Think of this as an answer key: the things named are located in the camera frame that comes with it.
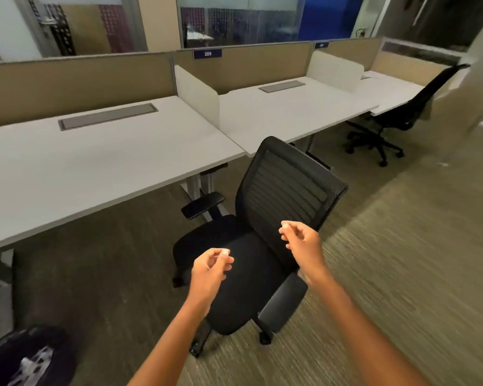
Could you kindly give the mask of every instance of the chair caster wheel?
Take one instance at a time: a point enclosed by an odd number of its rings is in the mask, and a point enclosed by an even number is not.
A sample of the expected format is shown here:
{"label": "chair caster wheel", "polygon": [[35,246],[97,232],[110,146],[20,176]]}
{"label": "chair caster wheel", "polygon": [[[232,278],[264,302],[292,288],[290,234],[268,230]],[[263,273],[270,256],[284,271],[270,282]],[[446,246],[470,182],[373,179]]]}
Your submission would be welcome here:
{"label": "chair caster wheel", "polygon": [[272,343],[272,337],[265,332],[259,332],[259,343],[261,345],[268,345]]}
{"label": "chair caster wheel", "polygon": [[202,350],[199,349],[198,347],[198,344],[193,342],[192,343],[192,346],[189,348],[189,353],[191,354],[191,356],[193,356],[194,358],[198,358],[200,356],[200,354],[202,353]]}
{"label": "chair caster wheel", "polygon": [[174,277],[172,279],[172,284],[173,284],[174,288],[179,288],[179,287],[184,286],[184,281],[182,280],[181,277]]}

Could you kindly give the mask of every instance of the desk number label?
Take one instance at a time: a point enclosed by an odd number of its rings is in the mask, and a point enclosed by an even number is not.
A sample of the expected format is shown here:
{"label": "desk number label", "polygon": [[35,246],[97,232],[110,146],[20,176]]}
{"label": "desk number label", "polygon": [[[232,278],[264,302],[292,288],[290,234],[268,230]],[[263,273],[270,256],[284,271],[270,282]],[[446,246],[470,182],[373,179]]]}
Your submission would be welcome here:
{"label": "desk number label", "polygon": [[204,58],[220,58],[222,57],[222,49],[194,50],[193,58],[201,60]]}
{"label": "desk number label", "polygon": [[329,46],[329,42],[316,42],[315,43],[316,49],[325,49],[327,46]]}

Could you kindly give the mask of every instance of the black trash bag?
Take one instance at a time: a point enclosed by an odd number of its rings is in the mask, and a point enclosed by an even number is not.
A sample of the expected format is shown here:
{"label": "black trash bag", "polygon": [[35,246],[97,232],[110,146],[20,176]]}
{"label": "black trash bag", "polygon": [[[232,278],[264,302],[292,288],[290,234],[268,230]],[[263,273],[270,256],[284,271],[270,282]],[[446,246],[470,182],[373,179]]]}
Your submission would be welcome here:
{"label": "black trash bag", "polygon": [[75,351],[59,327],[32,326],[0,339],[0,386],[67,386],[75,368]]}

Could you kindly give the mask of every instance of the left hand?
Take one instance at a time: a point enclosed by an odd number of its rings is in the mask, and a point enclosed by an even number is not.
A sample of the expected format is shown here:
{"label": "left hand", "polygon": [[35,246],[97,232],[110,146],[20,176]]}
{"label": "left hand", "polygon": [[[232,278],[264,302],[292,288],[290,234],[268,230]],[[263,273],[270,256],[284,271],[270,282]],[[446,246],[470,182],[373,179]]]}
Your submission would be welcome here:
{"label": "left hand", "polygon": [[234,258],[229,256],[229,249],[225,248],[211,248],[193,262],[186,303],[198,311],[202,318],[209,312],[220,283],[225,279],[224,271],[229,271],[232,263]]}

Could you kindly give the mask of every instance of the forearm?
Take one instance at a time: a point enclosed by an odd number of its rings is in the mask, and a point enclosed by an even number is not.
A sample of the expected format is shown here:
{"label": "forearm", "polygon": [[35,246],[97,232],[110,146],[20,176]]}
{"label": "forearm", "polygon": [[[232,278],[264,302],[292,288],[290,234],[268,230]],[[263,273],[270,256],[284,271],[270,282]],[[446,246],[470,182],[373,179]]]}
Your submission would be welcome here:
{"label": "forearm", "polygon": [[316,289],[335,319],[368,386],[429,385],[333,277],[327,275],[322,278]]}
{"label": "forearm", "polygon": [[128,386],[175,385],[201,320],[200,311],[185,303]]}

